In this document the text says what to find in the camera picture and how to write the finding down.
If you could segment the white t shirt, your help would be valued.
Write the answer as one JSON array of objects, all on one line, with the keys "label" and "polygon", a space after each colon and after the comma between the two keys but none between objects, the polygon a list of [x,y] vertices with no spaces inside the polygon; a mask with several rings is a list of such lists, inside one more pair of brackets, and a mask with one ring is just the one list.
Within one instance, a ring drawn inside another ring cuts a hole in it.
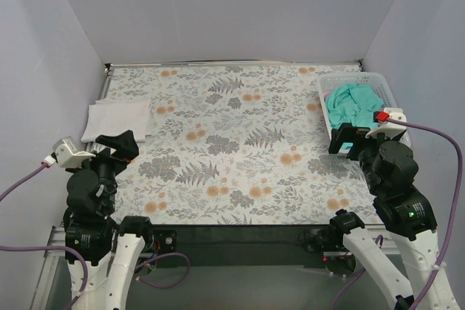
[{"label": "white t shirt", "polygon": [[118,136],[132,131],[137,142],[152,134],[149,99],[101,99],[88,109],[88,121],[81,141],[94,142],[98,136]]}]

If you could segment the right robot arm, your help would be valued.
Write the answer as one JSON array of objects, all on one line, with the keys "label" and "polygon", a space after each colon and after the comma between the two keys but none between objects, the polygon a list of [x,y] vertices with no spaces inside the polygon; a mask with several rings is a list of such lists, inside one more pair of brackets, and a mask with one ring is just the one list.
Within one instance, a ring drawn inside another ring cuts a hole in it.
[{"label": "right robot arm", "polygon": [[459,309],[443,264],[446,245],[438,243],[437,221],[427,198],[414,186],[418,164],[400,142],[405,130],[388,135],[343,123],[331,132],[329,153],[351,143],[347,154],[363,171],[373,206],[402,258],[402,274],[373,241],[361,219],[340,210],[330,220],[328,239],[347,249],[370,274],[391,309]]}]

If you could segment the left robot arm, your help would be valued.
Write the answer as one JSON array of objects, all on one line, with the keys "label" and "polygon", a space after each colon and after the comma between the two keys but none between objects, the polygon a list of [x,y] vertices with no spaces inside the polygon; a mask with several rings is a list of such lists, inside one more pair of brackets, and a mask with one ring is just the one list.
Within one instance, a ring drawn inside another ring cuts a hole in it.
[{"label": "left robot arm", "polygon": [[117,175],[139,155],[132,131],[100,135],[104,148],[88,152],[68,169],[65,259],[72,282],[70,309],[124,309],[141,252],[150,250],[155,235],[146,216],[126,216],[116,210]]}]

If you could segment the teal t shirt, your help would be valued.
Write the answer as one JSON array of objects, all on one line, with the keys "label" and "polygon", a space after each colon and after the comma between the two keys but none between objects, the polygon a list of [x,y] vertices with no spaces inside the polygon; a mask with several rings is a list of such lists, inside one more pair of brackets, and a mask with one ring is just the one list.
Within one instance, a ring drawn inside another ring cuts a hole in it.
[{"label": "teal t shirt", "polygon": [[373,129],[377,124],[373,114],[384,103],[367,84],[347,83],[331,91],[325,99],[331,128],[338,129],[343,123]]}]

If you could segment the white plastic laundry basket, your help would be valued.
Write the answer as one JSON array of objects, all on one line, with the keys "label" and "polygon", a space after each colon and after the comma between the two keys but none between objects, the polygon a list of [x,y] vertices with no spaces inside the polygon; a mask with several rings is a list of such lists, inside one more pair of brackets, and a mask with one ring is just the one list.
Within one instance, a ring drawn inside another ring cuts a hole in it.
[{"label": "white plastic laundry basket", "polygon": [[385,107],[396,107],[397,103],[395,98],[386,82],[383,75],[378,73],[367,73],[367,72],[352,72],[352,73],[330,73],[320,76],[317,79],[316,86],[318,88],[318,94],[320,103],[323,110],[323,116],[325,120],[325,126],[328,131],[328,135],[331,135],[331,124],[328,117],[328,111],[326,107],[326,101],[323,99],[323,92],[330,91],[339,88],[340,86],[347,83],[358,83],[363,85],[369,85],[377,96],[383,101]]}]

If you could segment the floral patterned table mat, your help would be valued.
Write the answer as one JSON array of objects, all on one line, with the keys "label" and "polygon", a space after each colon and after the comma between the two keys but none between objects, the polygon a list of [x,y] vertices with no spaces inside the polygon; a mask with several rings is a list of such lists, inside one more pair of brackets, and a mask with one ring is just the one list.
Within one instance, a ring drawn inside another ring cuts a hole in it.
[{"label": "floral patterned table mat", "polygon": [[149,99],[150,135],[118,175],[115,221],[380,224],[358,165],[328,154],[318,82],[351,65],[115,66],[103,96]]}]

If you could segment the aluminium frame rail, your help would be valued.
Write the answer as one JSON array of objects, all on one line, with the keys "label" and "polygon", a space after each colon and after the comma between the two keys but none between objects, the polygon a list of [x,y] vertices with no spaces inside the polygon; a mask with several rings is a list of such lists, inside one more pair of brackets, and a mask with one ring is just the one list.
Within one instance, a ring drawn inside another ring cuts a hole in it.
[{"label": "aluminium frame rail", "polygon": [[[384,241],[381,249],[386,255],[400,255],[395,241],[392,239],[391,234],[382,225],[368,225],[366,227],[369,235],[375,240],[380,234],[383,235]],[[62,227],[53,227],[50,233],[48,245],[64,245],[65,244],[65,231]]]}]

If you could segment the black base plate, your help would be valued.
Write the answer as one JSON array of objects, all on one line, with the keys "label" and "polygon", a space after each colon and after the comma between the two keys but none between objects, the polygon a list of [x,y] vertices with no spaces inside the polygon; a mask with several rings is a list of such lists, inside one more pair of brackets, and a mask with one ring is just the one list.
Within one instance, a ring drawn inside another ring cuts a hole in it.
[{"label": "black base plate", "polygon": [[356,258],[336,241],[329,225],[154,225],[144,257],[165,256],[161,268],[184,266],[302,266],[351,274]]}]

